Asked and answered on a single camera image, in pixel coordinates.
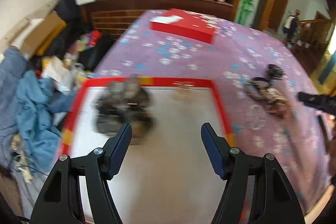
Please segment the blue gripper pad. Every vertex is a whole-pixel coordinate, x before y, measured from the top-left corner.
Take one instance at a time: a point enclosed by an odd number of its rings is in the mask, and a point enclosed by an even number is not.
[[[111,139],[116,139],[115,147],[110,155],[110,169],[108,174],[113,177],[119,173],[121,164],[125,158],[128,146],[132,139],[132,127],[129,124],[123,125],[115,137]]]
[[[202,125],[201,138],[213,170],[221,179],[224,179],[226,174],[224,170],[224,158],[214,139],[219,137],[208,122]]]

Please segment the purple bedsheet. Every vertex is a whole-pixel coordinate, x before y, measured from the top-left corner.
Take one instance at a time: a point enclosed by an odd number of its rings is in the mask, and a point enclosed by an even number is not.
[[[306,213],[329,184],[329,157],[316,111],[296,99],[299,91],[316,92],[301,65],[280,41],[223,19],[212,45],[150,30],[149,19],[162,12],[147,11],[134,22],[105,55],[96,73],[100,77],[137,73],[214,80],[236,145],[250,155],[273,153]],[[265,112],[243,90],[250,77],[265,75],[268,64],[277,64],[286,72],[285,79],[274,84],[292,103],[293,113],[286,122]]]

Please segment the metal screw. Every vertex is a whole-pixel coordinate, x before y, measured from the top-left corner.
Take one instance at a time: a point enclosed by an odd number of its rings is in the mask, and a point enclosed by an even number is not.
[[[59,157],[59,160],[60,161],[65,161],[67,158],[68,158],[68,155],[63,154]]]
[[[239,150],[238,148],[236,148],[236,147],[233,147],[233,148],[230,149],[230,152],[231,152],[232,154],[237,155],[237,154],[239,154],[240,150]]]
[[[96,148],[93,153],[95,153],[96,155],[100,155],[101,153],[103,153],[103,149],[102,148]]]
[[[273,154],[271,154],[271,153],[268,153],[268,154],[266,154],[266,159],[268,159],[268,160],[274,160],[274,159],[275,159],[275,157],[274,157],[274,155],[273,155]]]

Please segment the person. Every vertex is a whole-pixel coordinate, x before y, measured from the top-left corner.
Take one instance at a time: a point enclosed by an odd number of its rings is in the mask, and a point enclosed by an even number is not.
[[[301,12],[299,10],[295,10],[295,15],[287,17],[285,24],[282,27],[283,33],[287,35],[284,41],[285,45],[290,43],[294,37],[294,34],[298,26],[300,13]]]

